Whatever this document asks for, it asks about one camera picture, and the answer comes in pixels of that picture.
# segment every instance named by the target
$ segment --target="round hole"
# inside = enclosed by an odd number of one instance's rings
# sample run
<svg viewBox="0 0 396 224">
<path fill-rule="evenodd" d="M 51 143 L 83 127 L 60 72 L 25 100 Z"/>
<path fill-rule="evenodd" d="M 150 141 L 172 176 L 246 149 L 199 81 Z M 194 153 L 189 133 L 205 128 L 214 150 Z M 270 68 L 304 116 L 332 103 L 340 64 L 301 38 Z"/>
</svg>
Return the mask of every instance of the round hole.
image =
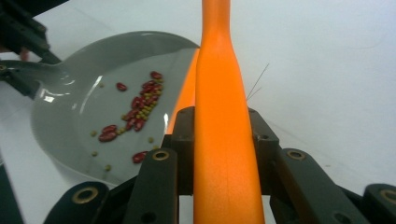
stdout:
<svg viewBox="0 0 396 224">
<path fill-rule="evenodd" d="M 342 224 L 350 224 L 351 223 L 350 218 L 344 214 L 335 213 L 333 216 L 334 216 L 335 220 L 337 220 L 339 223 L 342 223 Z"/>
<path fill-rule="evenodd" d="M 388 202 L 396 204 L 396 191 L 391 189 L 383 189 L 380 191 L 380 194 Z"/>
<path fill-rule="evenodd" d="M 147 212 L 141 217 L 143 223 L 152 223 L 157 219 L 154 213 Z"/>
<path fill-rule="evenodd" d="M 290 158 L 297 160 L 297 161 L 302 161 L 303 159 L 305 159 L 305 154 L 303 154 L 299 151 L 290 150 L 287 152 L 287 154 Z"/>
<path fill-rule="evenodd" d="M 73 203 L 88 203 L 98 195 L 98 189 L 94 187 L 87 187 L 77 191 L 72 198 Z"/>
<path fill-rule="evenodd" d="M 158 151 L 152 155 L 152 158 L 156 161 L 164 161 L 169 158 L 169 153 L 167 151 Z"/>
</svg>

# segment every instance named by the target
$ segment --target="orange brush handle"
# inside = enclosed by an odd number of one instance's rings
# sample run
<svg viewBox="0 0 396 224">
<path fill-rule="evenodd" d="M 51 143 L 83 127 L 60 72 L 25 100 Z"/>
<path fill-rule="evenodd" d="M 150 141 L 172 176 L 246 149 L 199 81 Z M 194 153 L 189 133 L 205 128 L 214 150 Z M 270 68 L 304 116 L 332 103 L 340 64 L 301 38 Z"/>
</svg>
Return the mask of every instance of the orange brush handle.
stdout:
<svg viewBox="0 0 396 224">
<path fill-rule="evenodd" d="M 230 0 L 203 0 L 195 99 L 194 223 L 264 223 Z"/>
</svg>

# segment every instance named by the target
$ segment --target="red bean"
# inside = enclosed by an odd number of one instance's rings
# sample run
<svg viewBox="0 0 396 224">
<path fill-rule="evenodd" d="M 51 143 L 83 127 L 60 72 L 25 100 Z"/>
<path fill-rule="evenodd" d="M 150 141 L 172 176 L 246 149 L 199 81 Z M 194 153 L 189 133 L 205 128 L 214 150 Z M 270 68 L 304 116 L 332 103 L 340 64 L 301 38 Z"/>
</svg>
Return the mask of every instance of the red bean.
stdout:
<svg viewBox="0 0 396 224">
<path fill-rule="evenodd" d="M 135 118 L 128 120 L 128 122 L 126 123 L 125 129 L 127 131 L 131 130 L 135 123 L 136 123 Z"/>
<path fill-rule="evenodd" d="M 146 154 L 147 154 L 147 153 L 148 153 L 147 151 L 142 151 L 142 152 L 138 152 L 138 153 L 134 154 L 134 155 L 132 156 L 132 161 L 133 161 L 134 163 L 140 163 L 140 162 L 142 162 L 142 161 L 146 158 Z"/>
<path fill-rule="evenodd" d="M 146 88 L 144 88 L 144 89 L 140 92 L 140 94 L 142 95 L 142 94 L 144 94 L 144 93 L 152 92 L 153 88 L 154 88 L 154 86 L 147 86 Z"/>
<path fill-rule="evenodd" d="M 125 86 L 125 84 L 121 83 L 121 82 L 117 82 L 116 84 L 117 89 L 119 89 L 119 91 L 126 91 L 128 88 Z"/>
<path fill-rule="evenodd" d="M 117 137 L 116 133 L 102 133 L 99 135 L 100 142 L 110 142 L 113 141 Z"/>
<path fill-rule="evenodd" d="M 139 109 L 132 109 L 128 112 L 128 114 L 125 115 L 125 120 L 129 120 L 134 118 L 136 114 L 139 113 Z"/>
<path fill-rule="evenodd" d="M 157 84 L 157 85 L 155 85 L 155 86 L 153 86 L 153 88 L 152 88 L 154 91 L 160 91 L 160 90 L 162 90 L 163 89 L 163 85 L 161 85 L 161 84 Z"/>
<path fill-rule="evenodd" d="M 145 121 L 143 119 L 138 119 L 134 124 L 134 130 L 139 132 L 145 126 Z"/>
<path fill-rule="evenodd" d="M 150 75 L 151 75 L 151 77 L 154 78 L 154 79 L 161 79 L 161 78 L 163 78 L 163 75 L 161 75 L 160 73 L 158 73 L 158 72 L 156 72 L 156 71 L 152 71 L 152 72 L 150 73 Z"/>
<path fill-rule="evenodd" d="M 136 96 L 132 100 L 131 108 L 132 109 L 138 109 L 140 107 L 140 105 L 141 105 L 141 101 L 142 101 L 142 98 Z"/>
<path fill-rule="evenodd" d="M 142 88 L 145 89 L 148 86 L 153 86 L 155 85 L 157 82 L 155 82 L 154 80 L 150 80 L 148 82 L 143 83 Z"/>
<path fill-rule="evenodd" d="M 117 125 L 108 125 L 102 129 L 102 133 L 114 133 L 117 130 Z"/>
</svg>

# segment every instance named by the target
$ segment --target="white table surface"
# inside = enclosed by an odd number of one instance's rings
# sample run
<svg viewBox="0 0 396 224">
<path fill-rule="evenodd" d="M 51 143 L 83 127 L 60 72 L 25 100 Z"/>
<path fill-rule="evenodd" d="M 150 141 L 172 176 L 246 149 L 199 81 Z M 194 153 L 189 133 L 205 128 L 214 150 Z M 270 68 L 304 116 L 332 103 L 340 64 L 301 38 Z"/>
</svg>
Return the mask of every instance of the white table surface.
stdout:
<svg viewBox="0 0 396 224">
<path fill-rule="evenodd" d="M 192 0 L 71 0 L 36 19 L 61 59 L 131 31 L 164 31 L 197 44 L 202 31 L 201 1 Z M 359 194 L 371 183 L 396 185 L 396 2 L 233 0 L 231 22 L 246 93 L 270 64 L 248 105 L 282 147 L 310 153 L 336 184 Z M 0 82 L 0 149 L 23 219 L 34 224 L 88 179 L 40 149 L 32 104 Z M 180 223 L 191 222 L 191 199 L 185 204 Z"/>
</svg>

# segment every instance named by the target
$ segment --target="bean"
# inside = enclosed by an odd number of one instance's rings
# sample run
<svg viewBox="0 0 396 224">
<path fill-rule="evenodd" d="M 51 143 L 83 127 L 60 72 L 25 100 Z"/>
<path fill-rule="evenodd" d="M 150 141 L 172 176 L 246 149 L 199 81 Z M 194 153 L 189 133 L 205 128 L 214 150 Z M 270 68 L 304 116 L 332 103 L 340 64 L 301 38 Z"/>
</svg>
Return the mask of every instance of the bean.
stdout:
<svg viewBox="0 0 396 224">
<path fill-rule="evenodd" d="M 156 71 L 152 71 L 152 72 L 150 73 L 150 75 L 151 75 L 151 77 L 154 78 L 154 79 L 161 79 L 161 78 L 163 78 L 163 75 L 161 75 L 160 73 L 158 73 L 158 72 L 156 72 Z"/>
<path fill-rule="evenodd" d="M 132 100 L 131 108 L 132 108 L 132 109 L 140 108 L 141 101 L 142 101 L 142 99 L 141 99 L 140 97 L 137 97 L 137 96 L 136 96 L 136 97 Z"/>
<path fill-rule="evenodd" d="M 128 88 L 125 86 L 125 84 L 121 83 L 121 82 L 117 82 L 116 87 L 119 91 L 126 91 L 128 90 Z"/>
<path fill-rule="evenodd" d="M 136 119 L 128 120 L 128 122 L 126 123 L 126 126 L 125 126 L 125 130 L 126 131 L 131 130 L 135 123 L 136 123 Z"/>
<path fill-rule="evenodd" d="M 139 109 L 130 110 L 130 111 L 128 112 L 128 114 L 126 114 L 125 120 L 129 120 L 129 119 L 132 119 L 132 118 L 136 117 L 136 115 L 137 115 L 138 113 L 139 113 Z"/>
<path fill-rule="evenodd" d="M 138 152 L 138 153 L 134 154 L 132 156 L 132 161 L 134 163 L 142 162 L 145 159 L 147 153 L 148 153 L 147 151 L 142 151 L 142 152 Z"/>
<path fill-rule="evenodd" d="M 157 83 L 156 81 L 150 80 L 148 82 L 143 83 L 142 88 L 145 89 L 146 87 L 155 85 L 156 83 Z"/>
<path fill-rule="evenodd" d="M 110 142 L 113 141 L 117 137 L 116 133 L 102 133 L 99 135 L 100 142 Z"/>
<path fill-rule="evenodd" d="M 145 126 L 145 121 L 143 119 L 138 119 L 134 125 L 134 130 L 139 132 Z"/>
<path fill-rule="evenodd" d="M 117 130 L 117 125 L 108 125 L 102 129 L 102 133 L 114 133 Z"/>
</svg>

